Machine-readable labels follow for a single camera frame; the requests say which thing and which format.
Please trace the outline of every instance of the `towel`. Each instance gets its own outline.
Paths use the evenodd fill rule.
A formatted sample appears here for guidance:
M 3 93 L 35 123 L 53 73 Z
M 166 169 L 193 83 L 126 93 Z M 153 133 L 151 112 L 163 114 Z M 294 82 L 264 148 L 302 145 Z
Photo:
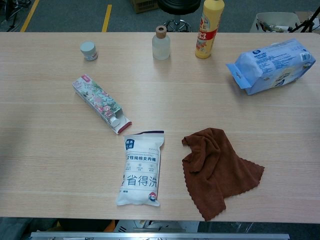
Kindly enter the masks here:
M 264 167 L 239 157 L 222 129 L 204 129 L 182 144 L 191 148 L 182 160 L 186 187 L 205 221 L 226 209 L 224 198 L 260 183 Z

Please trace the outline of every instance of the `yellow plastic bottle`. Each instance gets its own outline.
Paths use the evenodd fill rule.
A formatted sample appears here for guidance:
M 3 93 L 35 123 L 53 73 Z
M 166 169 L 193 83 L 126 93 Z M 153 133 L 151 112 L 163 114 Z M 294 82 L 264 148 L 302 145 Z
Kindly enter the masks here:
M 195 47 L 195 55 L 198 58 L 206 59 L 210 56 L 224 8 L 225 3 L 223 0 L 204 1 Z

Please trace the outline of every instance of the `blue label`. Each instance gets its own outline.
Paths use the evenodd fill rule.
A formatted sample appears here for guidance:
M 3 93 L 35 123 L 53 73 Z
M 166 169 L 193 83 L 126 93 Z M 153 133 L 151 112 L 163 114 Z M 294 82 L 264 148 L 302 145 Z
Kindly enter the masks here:
M 133 139 L 128 139 L 127 141 L 125 141 L 125 149 L 133 149 L 135 146 L 135 140 Z

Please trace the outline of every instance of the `red label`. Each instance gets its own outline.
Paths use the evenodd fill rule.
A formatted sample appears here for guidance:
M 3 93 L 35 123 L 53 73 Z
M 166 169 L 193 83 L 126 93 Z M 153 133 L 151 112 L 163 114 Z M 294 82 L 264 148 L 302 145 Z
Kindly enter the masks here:
M 201 31 L 201 30 L 199 30 L 198 39 L 200 39 L 200 40 L 213 39 L 217 34 L 217 30 L 218 29 L 216 29 L 214 31 Z

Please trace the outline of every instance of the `wooden table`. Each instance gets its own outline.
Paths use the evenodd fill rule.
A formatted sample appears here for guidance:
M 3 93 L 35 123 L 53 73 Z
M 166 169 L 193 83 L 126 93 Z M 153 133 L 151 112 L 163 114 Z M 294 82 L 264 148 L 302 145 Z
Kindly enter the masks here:
M 219 33 L 195 57 L 197 33 L 169 33 L 171 57 L 152 57 L 154 33 L 0 33 L 0 216 L 199 220 L 184 181 L 184 136 L 225 130 L 239 156 L 265 166 L 260 185 L 225 200 L 214 221 L 320 223 L 320 35 Z M 226 63 L 297 38 L 318 59 L 297 82 L 248 96 Z M 99 51 L 88 62 L 80 44 Z M 133 125 L 115 133 L 75 94 L 89 74 Z M 123 135 L 164 130 L 160 207 L 116 206 Z

